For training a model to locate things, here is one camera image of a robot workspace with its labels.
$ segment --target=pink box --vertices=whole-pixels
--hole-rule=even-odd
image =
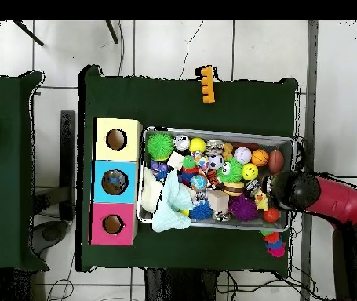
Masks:
[[[91,245],[132,245],[137,233],[134,204],[93,203],[93,213],[90,215],[91,223],[89,225],[92,227],[92,238],[88,240]],[[123,228],[117,234],[110,234],[104,229],[103,221],[109,215],[119,216],[123,222]]]

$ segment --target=yellow box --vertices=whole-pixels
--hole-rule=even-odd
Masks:
[[[142,124],[138,120],[94,118],[93,139],[97,161],[138,161]]]

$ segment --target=blue box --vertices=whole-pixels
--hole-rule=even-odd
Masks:
[[[110,170],[118,170],[128,178],[126,189],[117,195],[111,195],[104,191],[102,179]],[[123,161],[95,161],[94,162],[94,198],[95,203],[134,203],[137,192],[137,163]]]

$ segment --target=orange ball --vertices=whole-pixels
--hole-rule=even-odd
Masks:
[[[257,149],[252,153],[252,164],[258,167],[265,166],[269,161],[269,154],[263,149]]]
[[[278,209],[270,207],[267,211],[263,211],[263,218],[269,223],[274,223],[279,219],[280,212]]]

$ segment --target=green table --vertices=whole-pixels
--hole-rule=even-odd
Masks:
[[[275,270],[287,276],[288,254],[266,253],[260,232],[189,227],[157,234],[140,223],[130,247],[89,245],[90,162],[94,117],[137,119],[149,125],[270,136],[293,136],[297,81],[215,82],[216,103],[202,102],[200,82],[108,78],[97,66],[79,75],[76,268],[176,267]],[[283,235],[288,244],[288,232]]]
[[[0,267],[46,270],[30,250],[33,222],[30,107],[41,72],[0,77]]]

